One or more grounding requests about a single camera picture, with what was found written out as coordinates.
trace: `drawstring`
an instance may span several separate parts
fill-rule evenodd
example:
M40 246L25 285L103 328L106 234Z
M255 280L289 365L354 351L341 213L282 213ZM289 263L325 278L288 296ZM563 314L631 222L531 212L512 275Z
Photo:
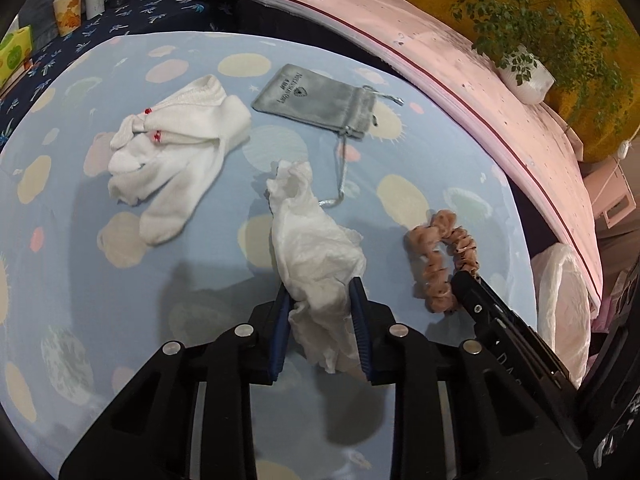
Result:
M338 178L338 198L329 198L318 202L320 207L335 207L344 200L344 181L347 178L347 126L343 131L338 133L340 137L340 176Z
M380 96L380 97L384 97L386 99L391 99L393 102L395 102L398 106L404 106L404 101L402 101L401 98L396 97L395 95L391 95L391 94L383 94L382 92L376 90L375 88L373 88L373 86L369 86L369 85L364 85L363 88L365 90L369 90L369 92Z
M398 106L404 106L404 101L399 97L393 96L391 94L383 94L382 92L379 92L378 90L373 88L373 86L364 85L363 88L379 97L391 99ZM378 120L375 116L373 116L372 121L374 126L378 126ZM350 128L347 126L343 131L338 133L338 136L340 137L340 158L342 159L340 161L340 175L338 177L338 197L329 198L327 200L320 200L318 202L320 207L335 207L344 200L344 183L347 178L347 136L349 135L349 131Z
M605 190L605 188L607 187L607 184L609 183L609 180L611 180L613 178L613 176L616 174L616 171L618 170L618 168L620 167L620 160L618 160L616 162L615 167L613 168L613 171L611 171L611 174L607 177L607 179L604 181L604 184L602 184L602 187L600 188L600 191L598 192L598 194L596 195L596 198L594 198L593 200L591 200L591 205L593 206L598 199L600 198L600 195L602 194L602 192Z

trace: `gray velvet pouch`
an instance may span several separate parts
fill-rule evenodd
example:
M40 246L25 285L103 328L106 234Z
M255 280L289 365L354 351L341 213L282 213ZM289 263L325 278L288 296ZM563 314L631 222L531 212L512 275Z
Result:
M280 115L361 139L371 126L376 94L295 65L285 65L252 103Z

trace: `white pot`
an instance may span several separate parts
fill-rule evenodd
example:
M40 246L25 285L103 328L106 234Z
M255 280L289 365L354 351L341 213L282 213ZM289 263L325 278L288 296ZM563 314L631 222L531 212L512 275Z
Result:
M520 52L526 53L527 50L521 46ZM546 93L556 82L554 77L549 73L539 60L536 60L536 65L533 63L530 66L531 79L529 81L523 81L521 85L518 85L516 80L517 72L511 71L511 63L507 61L507 68L498 67L498 73L500 79L507 86L511 93L518 98L523 104L537 105L545 100Z

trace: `potted plant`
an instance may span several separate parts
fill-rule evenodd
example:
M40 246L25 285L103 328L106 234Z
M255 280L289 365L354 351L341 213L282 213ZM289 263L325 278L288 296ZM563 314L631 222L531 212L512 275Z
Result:
M631 100L632 85L612 60L619 38L628 27L615 10L585 12L596 0L458 0L453 16L474 22L473 49L487 55L500 77L526 104L542 102L550 88L575 93L568 122L585 107L597 110L594 122L602 127Z

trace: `white plastic bag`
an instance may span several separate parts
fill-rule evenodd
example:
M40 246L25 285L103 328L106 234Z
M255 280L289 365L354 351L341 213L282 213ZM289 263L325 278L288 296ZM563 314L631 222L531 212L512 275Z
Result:
M577 255L555 244L531 260L538 304L538 334L556 353L578 387L584 378L591 342L591 314Z

